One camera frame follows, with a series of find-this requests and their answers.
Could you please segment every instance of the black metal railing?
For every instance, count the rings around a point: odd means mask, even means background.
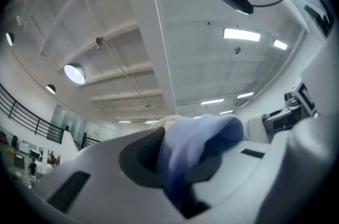
[[[16,121],[28,130],[31,130],[35,135],[41,135],[51,141],[61,144],[64,130],[33,114],[12,97],[1,84],[0,110],[2,110],[9,119]]]
[[[97,143],[100,143],[100,141],[93,139],[93,138],[89,138],[87,136],[87,133],[84,133],[83,142],[81,144],[81,149],[86,148],[86,147],[93,145],[93,144],[97,144]]]

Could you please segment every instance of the blue cloth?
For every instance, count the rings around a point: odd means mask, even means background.
[[[166,130],[156,172],[163,180],[166,195],[179,210],[184,175],[199,163],[205,143],[212,138],[213,142],[242,141],[243,125],[234,115],[204,115],[198,119],[179,119]]]

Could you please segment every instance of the light fixture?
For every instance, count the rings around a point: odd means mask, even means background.
[[[54,85],[49,84],[49,85],[46,86],[46,88],[47,88],[47,90],[48,90],[50,93],[55,94],[56,89],[55,89],[55,86],[54,86]]]
[[[252,96],[253,94],[254,94],[254,92],[245,93],[245,94],[239,95],[237,98],[238,98],[238,99],[246,98],[246,97]]]
[[[157,120],[148,120],[148,121],[145,121],[144,124],[153,124],[157,122]]]
[[[287,44],[282,43],[279,40],[275,40],[273,45],[278,47],[278,48],[280,48],[280,49],[282,49],[282,50],[286,50],[287,49]]]
[[[228,114],[228,113],[232,113],[232,112],[233,112],[233,110],[229,110],[229,111],[221,112],[219,115]]]
[[[218,100],[212,100],[212,101],[206,101],[206,102],[202,102],[201,105],[204,104],[210,104],[210,103],[220,103],[222,102],[224,99],[218,99]]]
[[[238,30],[238,29],[224,29],[224,38],[225,39],[239,39],[239,40],[252,40],[252,41],[259,41],[260,34],[249,32],[245,30]]]
[[[84,84],[86,80],[86,72],[79,63],[70,63],[64,67],[65,74],[76,84]]]
[[[245,14],[245,15],[248,15],[248,13],[242,12],[242,11],[240,11],[240,10],[235,10],[235,11],[240,12],[240,13],[243,13],[243,14]]]
[[[5,34],[6,35],[6,40],[10,46],[13,46],[14,43],[14,34],[12,32],[8,32]]]

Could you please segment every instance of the ceiling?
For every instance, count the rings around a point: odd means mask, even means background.
[[[322,37],[302,10],[306,3],[323,12],[316,0],[284,0],[249,16],[220,0],[11,0],[5,20],[23,39],[13,46],[20,62],[41,86],[56,83],[55,97],[69,109],[143,122],[219,114],[243,103],[237,95],[260,93],[305,32]],[[224,28],[261,39],[226,40]],[[105,41],[99,50],[97,37]],[[287,50],[274,47],[275,39]],[[84,66],[84,85],[75,87],[63,73],[70,62]],[[225,100],[200,105],[216,98]]]
[[[61,72],[69,82],[62,70],[78,62],[85,68],[86,83],[77,92],[108,117],[142,122],[170,115],[129,0],[24,0],[21,4],[22,29],[17,31],[32,36],[32,41],[28,45],[26,38],[13,51],[43,87],[42,70],[52,65],[49,74]],[[11,11],[9,5],[7,21],[13,23]],[[97,37],[105,40],[99,50]],[[60,80],[55,85],[55,97],[67,105],[61,94],[70,88]],[[83,113],[76,105],[68,107]]]

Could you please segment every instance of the black slot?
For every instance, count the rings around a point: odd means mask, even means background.
[[[254,150],[249,150],[249,149],[244,149],[242,151],[242,154],[247,154],[256,158],[263,158],[265,153],[260,153],[259,151],[254,151]]]
[[[74,173],[61,188],[49,199],[48,203],[55,209],[66,213],[88,181],[90,175],[84,172]]]

